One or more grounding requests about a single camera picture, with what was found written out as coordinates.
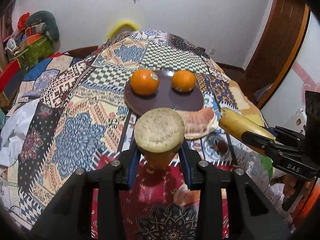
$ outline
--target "electrical outlet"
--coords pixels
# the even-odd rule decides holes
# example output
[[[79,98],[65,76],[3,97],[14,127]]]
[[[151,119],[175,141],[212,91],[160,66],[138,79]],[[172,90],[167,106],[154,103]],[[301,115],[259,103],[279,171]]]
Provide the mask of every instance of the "electrical outlet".
[[[214,54],[216,52],[216,49],[214,48],[214,47],[212,47],[211,49],[210,49],[210,52],[209,52],[209,54]]]

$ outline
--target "plastic bag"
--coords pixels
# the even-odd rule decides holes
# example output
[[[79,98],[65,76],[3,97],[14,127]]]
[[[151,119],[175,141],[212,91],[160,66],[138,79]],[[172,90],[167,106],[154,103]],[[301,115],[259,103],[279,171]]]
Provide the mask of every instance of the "plastic bag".
[[[18,29],[19,30],[24,29],[24,23],[26,22],[26,20],[28,19],[29,16],[30,16],[30,13],[25,13],[25,14],[21,15],[21,17],[19,18],[19,21],[18,21]]]
[[[2,110],[0,109],[0,130],[2,129],[2,127],[4,126],[4,120],[5,120],[5,114],[2,112]]]
[[[16,38],[16,37],[19,35],[19,33],[20,33],[20,30],[14,29],[14,30],[13,30],[13,33],[11,34],[11,37],[12,37],[12,38]]]

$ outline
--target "yellow handle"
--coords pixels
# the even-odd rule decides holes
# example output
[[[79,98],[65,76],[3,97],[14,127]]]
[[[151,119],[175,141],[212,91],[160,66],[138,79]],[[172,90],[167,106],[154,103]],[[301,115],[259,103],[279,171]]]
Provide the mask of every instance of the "yellow handle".
[[[111,39],[115,34],[123,27],[130,27],[132,31],[138,31],[140,28],[137,24],[135,24],[133,21],[130,20],[122,20],[121,22],[117,23],[112,30],[109,32],[109,34],[106,37],[106,40]]]
[[[262,128],[261,126],[255,124],[248,118],[234,112],[226,107],[222,107],[220,111],[219,117],[219,126],[225,130],[225,132],[232,135],[234,138],[242,142],[241,136],[245,131],[253,132],[264,137],[270,138],[271,140],[276,140],[276,137]],[[247,145],[252,150],[256,151],[257,153],[264,155],[264,150],[258,149],[251,145]]]

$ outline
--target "black clamp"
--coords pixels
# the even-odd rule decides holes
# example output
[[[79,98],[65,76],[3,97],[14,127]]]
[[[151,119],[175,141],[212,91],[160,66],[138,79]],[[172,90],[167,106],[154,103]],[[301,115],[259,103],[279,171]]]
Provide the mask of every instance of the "black clamp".
[[[304,135],[276,126],[267,129],[276,135],[275,143],[270,138],[246,131],[242,134],[243,143],[263,149],[266,156],[272,159],[272,166],[298,177],[295,193],[282,204],[284,211],[289,211],[300,195],[306,181],[319,176],[319,166],[305,154]]]
[[[83,240],[90,237],[91,203],[99,189],[99,239],[125,240],[119,190],[129,190],[136,178],[140,152],[133,142],[118,160],[102,169],[77,169],[57,192],[31,230],[31,239]],[[255,183],[241,170],[217,169],[190,150],[184,140],[180,166],[190,190],[201,190],[196,240],[222,239],[222,197],[225,188],[229,209],[229,239],[287,239],[290,232]]]

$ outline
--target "green fabric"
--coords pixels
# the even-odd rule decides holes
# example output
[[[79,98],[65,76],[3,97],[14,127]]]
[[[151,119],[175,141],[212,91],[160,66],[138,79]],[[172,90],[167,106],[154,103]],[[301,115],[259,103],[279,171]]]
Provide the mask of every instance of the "green fabric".
[[[266,169],[269,179],[271,180],[273,175],[273,167],[272,167],[272,160],[269,157],[262,156],[259,154],[260,160],[264,168]]]
[[[18,59],[20,67],[24,70],[28,70],[32,64],[26,59],[25,52],[28,50],[28,47],[25,48],[23,51],[21,51],[18,55],[16,55],[13,58],[9,58],[9,61],[14,61],[15,59]]]
[[[51,42],[46,36],[41,36],[28,46],[25,56],[31,66],[39,63],[39,59],[45,59],[54,53]]]

